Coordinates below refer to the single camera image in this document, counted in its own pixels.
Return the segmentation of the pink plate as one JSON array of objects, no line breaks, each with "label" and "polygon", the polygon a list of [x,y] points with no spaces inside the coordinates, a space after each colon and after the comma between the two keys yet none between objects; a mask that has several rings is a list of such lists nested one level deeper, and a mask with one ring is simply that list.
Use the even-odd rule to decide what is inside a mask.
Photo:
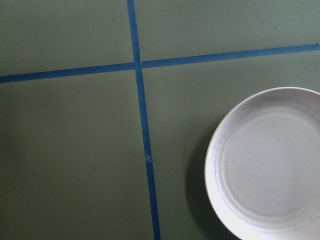
[{"label": "pink plate", "polygon": [[320,237],[320,95],[258,92],[216,128],[204,181],[222,224],[241,240]]}]

